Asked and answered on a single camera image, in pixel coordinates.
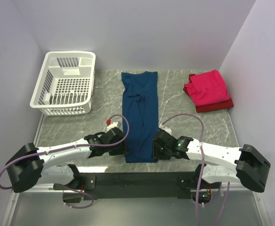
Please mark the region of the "blue t shirt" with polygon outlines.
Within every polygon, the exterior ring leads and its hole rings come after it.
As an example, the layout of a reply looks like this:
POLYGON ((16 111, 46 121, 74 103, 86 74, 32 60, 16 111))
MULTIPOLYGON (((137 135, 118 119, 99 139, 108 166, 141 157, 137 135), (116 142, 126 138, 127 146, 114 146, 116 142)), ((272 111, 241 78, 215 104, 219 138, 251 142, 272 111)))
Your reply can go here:
POLYGON ((153 158, 153 137, 158 131, 157 72, 121 73, 124 85, 122 115, 128 152, 126 163, 156 162, 153 158))

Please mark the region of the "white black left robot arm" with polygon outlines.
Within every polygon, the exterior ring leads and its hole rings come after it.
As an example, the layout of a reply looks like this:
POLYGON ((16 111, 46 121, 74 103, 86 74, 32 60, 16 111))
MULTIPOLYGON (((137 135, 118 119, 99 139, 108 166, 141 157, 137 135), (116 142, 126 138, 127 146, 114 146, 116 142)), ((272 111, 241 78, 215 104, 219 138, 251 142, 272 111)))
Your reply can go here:
POLYGON ((61 184, 80 189, 84 180, 71 161, 127 151, 126 135, 117 127, 107 132, 87 135, 77 141, 52 147, 24 145, 7 163, 7 172, 15 193, 27 191, 38 184, 61 184))

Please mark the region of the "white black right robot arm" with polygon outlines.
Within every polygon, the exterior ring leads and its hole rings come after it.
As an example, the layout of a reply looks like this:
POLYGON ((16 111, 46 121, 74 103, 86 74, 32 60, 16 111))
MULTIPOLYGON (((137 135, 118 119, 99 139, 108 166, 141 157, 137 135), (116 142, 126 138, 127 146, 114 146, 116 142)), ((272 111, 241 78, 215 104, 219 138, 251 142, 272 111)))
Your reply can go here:
POLYGON ((158 160, 174 157, 204 161, 205 166, 198 167, 202 171, 193 176, 193 182, 199 188, 217 182, 230 182, 262 193, 271 168, 270 162, 252 145, 224 147, 201 143, 186 136, 175 138, 162 129, 153 138, 153 157, 158 160))

